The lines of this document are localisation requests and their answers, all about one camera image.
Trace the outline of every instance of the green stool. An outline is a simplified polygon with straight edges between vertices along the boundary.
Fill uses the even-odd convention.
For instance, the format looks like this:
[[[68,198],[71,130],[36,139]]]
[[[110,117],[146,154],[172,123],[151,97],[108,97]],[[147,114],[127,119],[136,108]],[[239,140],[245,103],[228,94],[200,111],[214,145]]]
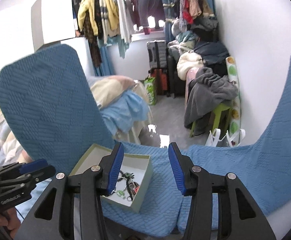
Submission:
[[[229,122],[230,122],[230,117],[231,117],[231,109],[230,108],[231,108],[230,106],[227,106],[224,103],[221,103],[212,111],[215,114],[212,132],[214,131],[215,128],[219,128],[220,119],[221,119],[221,112],[229,110],[228,117],[226,119],[225,127],[224,127],[224,133],[226,133],[226,130],[229,127]],[[194,128],[195,128],[195,121],[192,123],[190,138],[193,136]]]

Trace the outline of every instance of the white handle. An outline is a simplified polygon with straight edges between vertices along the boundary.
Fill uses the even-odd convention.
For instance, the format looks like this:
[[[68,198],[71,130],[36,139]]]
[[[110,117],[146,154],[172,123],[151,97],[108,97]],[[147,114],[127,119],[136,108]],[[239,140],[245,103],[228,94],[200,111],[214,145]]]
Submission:
[[[221,130],[216,128],[213,130],[213,133],[209,133],[205,146],[216,147],[220,138]]]
[[[246,135],[245,130],[244,130],[244,129],[238,129],[238,130],[236,130],[236,132],[235,132],[231,137],[229,136],[229,131],[226,131],[225,136],[226,136],[226,138],[227,138],[227,141],[228,141],[230,147],[233,147],[233,145],[232,145],[232,141],[233,141],[233,140],[234,140],[238,135],[240,135],[240,138],[241,138],[240,141],[242,142],[243,139],[245,138],[245,135]]]

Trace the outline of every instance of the floor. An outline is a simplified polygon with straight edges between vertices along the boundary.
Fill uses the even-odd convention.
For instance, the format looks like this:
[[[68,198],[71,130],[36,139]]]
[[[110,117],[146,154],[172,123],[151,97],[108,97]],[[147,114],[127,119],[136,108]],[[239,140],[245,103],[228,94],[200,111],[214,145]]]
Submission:
[[[208,132],[199,136],[189,137],[190,129],[183,125],[184,97],[158,96],[157,103],[150,106],[153,115],[153,124],[150,129],[156,132],[157,141],[161,148],[168,147],[169,143],[176,142],[179,149],[187,149],[192,144],[204,145]]]

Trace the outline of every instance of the yellow sweater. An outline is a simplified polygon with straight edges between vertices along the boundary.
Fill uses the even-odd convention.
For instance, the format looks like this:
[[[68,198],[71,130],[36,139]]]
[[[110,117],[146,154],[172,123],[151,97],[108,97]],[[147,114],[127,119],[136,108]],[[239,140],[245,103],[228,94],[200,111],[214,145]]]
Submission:
[[[92,30],[95,36],[98,35],[98,27],[97,23],[94,20],[94,0],[81,0],[81,4],[78,11],[78,26],[82,31],[84,27],[84,18],[86,15],[86,11],[89,11],[90,22],[92,26]]]
[[[105,0],[108,10],[108,19],[110,23],[111,30],[116,30],[119,25],[119,9],[118,5],[113,0]]]

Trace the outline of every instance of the white tote bag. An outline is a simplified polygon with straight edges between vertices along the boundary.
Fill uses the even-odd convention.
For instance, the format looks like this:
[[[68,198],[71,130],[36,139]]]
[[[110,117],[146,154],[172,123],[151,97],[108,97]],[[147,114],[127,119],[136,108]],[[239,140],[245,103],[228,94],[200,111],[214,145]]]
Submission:
[[[246,132],[244,129],[238,129],[231,137],[229,135],[229,131],[226,131],[225,136],[219,140],[217,143],[218,147],[237,147],[241,144],[243,141],[244,137],[246,135]]]
[[[205,146],[216,147],[219,142],[220,134],[221,130],[218,128],[214,129],[213,133],[210,131]]]

